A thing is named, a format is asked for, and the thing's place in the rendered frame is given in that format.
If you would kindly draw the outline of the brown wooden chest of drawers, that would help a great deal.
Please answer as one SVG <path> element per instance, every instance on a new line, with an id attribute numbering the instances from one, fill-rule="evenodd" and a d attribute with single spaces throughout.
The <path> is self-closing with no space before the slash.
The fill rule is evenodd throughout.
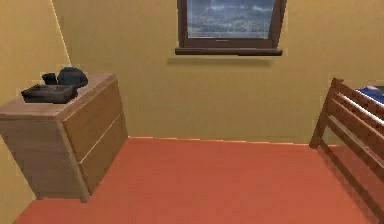
<path id="1" fill-rule="evenodd" d="M 88 80 L 67 104 L 0 107 L 0 136 L 38 199 L 88 201 L 127 139 L 116 75 Z"/>

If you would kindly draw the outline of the brown wooden bed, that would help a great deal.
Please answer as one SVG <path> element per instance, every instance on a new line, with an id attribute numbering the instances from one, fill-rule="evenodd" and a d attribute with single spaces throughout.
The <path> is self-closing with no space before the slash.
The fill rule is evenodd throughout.
<path id="1" fill-rule="evenodd" d="M 384 184 L 384 104 L 334 77 L 311 137 L 309 147 L 321 147 L 365 204 L 384 224 L 384 200 L 370 193 L 323 140 L 328 127 Z"/>

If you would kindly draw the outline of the dark rounded cap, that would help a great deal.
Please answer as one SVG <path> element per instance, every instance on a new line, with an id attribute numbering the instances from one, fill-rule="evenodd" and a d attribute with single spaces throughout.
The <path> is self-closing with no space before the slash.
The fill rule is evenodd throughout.
<path id="1" fill-rule="evenodd" d="M 59 85 L 73 85 L 82 88 L 88 84 L 88 78 L 83 71 L 75 67 L 64 67 L 57 77 Z"/>

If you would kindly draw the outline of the small black lump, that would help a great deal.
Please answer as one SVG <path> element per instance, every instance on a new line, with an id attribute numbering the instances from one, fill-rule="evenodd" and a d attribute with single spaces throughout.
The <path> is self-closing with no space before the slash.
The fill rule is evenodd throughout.
<path id="1" fill-rule="evenodd" d="M 44 80 L 46 85 L 57 85 L 58 81 L 55 73 L 46 73 L 42 75 L 42 79 Z"/>

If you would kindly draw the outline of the flat black box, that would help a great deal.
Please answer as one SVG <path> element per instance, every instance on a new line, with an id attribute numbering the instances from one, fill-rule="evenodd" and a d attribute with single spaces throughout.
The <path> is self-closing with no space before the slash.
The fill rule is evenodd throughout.
<path id="1" fill-rule="evenodd" d="M 66 104 L 77 95 L 73 85 L 34 85 L 21 92 L 25 103 Z"/>

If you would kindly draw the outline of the dark brown framed window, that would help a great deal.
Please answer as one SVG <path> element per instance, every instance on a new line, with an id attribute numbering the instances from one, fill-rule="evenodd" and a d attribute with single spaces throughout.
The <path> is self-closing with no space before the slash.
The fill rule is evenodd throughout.
<path id="1" fill-rule="evenodd" d="M 177 55 L 280 56 L 287 0 L 177 0 Z"/>

